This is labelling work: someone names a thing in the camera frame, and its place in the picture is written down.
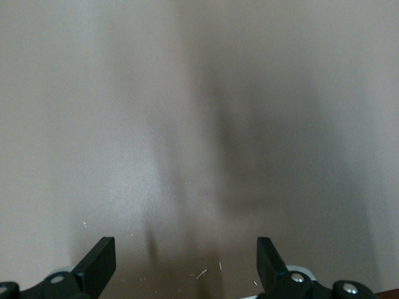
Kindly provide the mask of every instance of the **debris speck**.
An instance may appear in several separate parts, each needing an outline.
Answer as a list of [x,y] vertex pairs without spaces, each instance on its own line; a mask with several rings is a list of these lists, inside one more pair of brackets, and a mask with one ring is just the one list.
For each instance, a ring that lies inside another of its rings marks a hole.
[[200,278],[202,275],[204,275],[207,271],[208,271],[208,269],[203,270],[203,271],[201,272],[201,274],[199,274],[199,275],[197,276],[196,279],[199,279],[199,278]]

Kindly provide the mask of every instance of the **beige surface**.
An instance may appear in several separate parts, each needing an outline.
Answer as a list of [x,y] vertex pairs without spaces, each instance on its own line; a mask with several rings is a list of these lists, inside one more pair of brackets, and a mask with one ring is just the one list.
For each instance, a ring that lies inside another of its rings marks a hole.
[[199,2],[0,2],[0,281],[113,235],[103,298],[240,298],[268,235],[397,287],[398,3]]

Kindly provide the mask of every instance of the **beige wall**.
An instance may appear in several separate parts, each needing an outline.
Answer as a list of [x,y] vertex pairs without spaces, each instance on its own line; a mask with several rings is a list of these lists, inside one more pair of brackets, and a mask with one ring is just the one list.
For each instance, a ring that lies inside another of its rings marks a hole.
[[0,281],[114,235],[104,298],[245,297],[269,235],[397,288],[399,2],[201,2],[0,2]]

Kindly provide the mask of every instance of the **metal screw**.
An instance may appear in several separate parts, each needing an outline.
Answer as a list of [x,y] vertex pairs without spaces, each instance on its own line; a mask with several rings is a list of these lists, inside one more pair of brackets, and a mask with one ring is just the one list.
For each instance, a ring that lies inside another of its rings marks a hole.
[[64,277],[61,276],[61,275],[58,275],[58,276],[54,277],[52,280],[50,280],[50,282],[52,284],[55,284],[55,283],[59,283],[59,282],[61,282],[63,280],[64,280]]
[[305,281],[304,277],[301,274],[299,274],[299,273],[292,274],[291,278],[295,282],[304,282]]
[[0,287],[0,294],[3,294],[6,290],[8,290],[7,287]]
[[345,283],[344,286],[342,287],[344,288],[344,290],[350,294],[357,294],[359,291],[357,290],[357,288],[352,285],[351,283]]

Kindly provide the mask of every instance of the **silver screw head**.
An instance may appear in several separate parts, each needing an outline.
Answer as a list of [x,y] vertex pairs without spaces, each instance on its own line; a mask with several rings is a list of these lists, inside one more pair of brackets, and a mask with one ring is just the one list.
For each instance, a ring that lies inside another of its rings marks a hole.
[[56,284],[56,283],[59,283],[59,282],[61,282],[61,281],[63,281],[63,280],[64,280],[64,277],[63,277],[62,275],[58,275],[58,276],[56,276],[56,277],[53,277],[53,279],[50,280],[50,282],[51,282],[52,284]]
[[305,281],[304,277],[301,274],[299,274],[299,273],[292,274],[291,278],[295,282],[304,282]]
[[352,285],[351,283],[345,283],[342,288],[344,288],[344,290],[346,292],[353,294],[353,295],[358,293],[357,288],[354,285]]

